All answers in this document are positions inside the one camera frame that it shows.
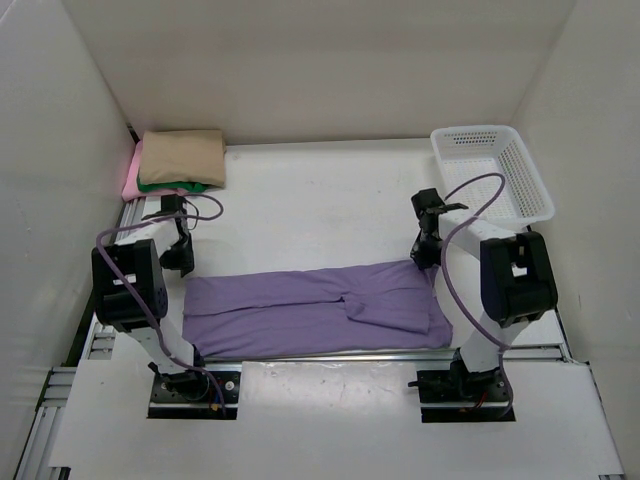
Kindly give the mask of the beige t shirt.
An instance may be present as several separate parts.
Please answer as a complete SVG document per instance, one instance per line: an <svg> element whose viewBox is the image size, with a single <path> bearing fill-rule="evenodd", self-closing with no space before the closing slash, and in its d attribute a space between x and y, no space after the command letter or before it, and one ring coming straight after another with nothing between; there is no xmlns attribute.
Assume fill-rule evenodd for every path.
<svg viewBox="0 0 640 480"><path fill-rule="evenodd" d="M146 131L138 177L142 184L226 184L226 143L220 130Z"/></svg>

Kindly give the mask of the purple t shirt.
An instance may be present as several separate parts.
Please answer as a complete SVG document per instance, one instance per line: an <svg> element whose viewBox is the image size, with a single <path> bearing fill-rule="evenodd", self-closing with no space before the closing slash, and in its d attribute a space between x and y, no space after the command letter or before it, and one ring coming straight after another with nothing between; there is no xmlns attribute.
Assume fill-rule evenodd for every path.
<svg viewBox="0 0 640 480"><path fill-rule="evenodd" d="M453 327L435 274L402 260L192 278L183 336L204 356L230 359L447 348Z"/></svg>

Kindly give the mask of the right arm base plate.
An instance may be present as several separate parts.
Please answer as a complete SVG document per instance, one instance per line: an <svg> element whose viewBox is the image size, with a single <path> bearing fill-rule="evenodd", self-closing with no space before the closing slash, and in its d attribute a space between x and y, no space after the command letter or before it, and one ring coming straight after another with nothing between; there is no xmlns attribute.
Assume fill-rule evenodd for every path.
<svg viewBox="0 0 640 480"><path fill-rule="evenodd" d="M407 387L418 393L425 424L516 421L512 394L499 369L457 378L451 370L420 370Z"/></svg>

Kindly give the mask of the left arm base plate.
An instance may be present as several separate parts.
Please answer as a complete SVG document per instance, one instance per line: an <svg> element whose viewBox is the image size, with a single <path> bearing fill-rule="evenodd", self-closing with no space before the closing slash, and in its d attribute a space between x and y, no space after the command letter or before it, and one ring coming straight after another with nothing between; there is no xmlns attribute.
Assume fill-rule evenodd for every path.
<svg viewBox="0 0 640 480"><path fill-rule="evenodd" d="M166 420L236 420L241 371L227 369L211 371L211 374L219 390L208 376L201 373L156 373L147 417Z"/></svg>

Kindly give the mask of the green t shirt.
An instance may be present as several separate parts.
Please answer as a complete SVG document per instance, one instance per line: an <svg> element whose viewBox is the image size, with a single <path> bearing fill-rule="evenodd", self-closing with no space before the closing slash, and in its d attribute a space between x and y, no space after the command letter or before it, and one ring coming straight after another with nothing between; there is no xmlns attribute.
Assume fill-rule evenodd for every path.
<svg viewBox="0 0 640 480"><path fill-rule="evenodd" d="M138 191L145 195L162 196L170 194L184 193L204 193L209 186L199 182L168 182L145 184L140 181L135 182Z"/></svg>

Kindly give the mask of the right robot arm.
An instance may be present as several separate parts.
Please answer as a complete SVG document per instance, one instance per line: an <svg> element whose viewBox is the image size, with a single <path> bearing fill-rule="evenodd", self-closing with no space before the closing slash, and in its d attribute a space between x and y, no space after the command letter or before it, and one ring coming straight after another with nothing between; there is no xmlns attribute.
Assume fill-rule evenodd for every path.
<svg viewBox="0 0 640 480"><path fill-rule="evenodd" d="M417 214L419 234L411 258L424 270L440 267L444 283L474 332L458 348L449 387L460 399L477 396L500 372L503 354L531 323L556 308L558 291L544 238L493 225L461 204L426 207ZM479 262L481 314L471 313L456 291L447 263L456 245Z"/></svg>

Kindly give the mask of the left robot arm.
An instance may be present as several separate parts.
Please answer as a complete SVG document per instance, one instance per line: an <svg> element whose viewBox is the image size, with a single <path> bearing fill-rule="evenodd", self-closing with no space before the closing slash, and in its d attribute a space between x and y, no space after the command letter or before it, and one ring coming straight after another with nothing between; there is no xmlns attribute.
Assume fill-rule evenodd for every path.
<svg viewBox="0 0 640 480"><path fill-rule="evenodd" d="M164 272L194 267L187 218L149 217L100 232L91 252L95 314L99 322L135 340L160 376L175 377L188 400L206 395L210 377L197 348L168 318Z"/></svg>

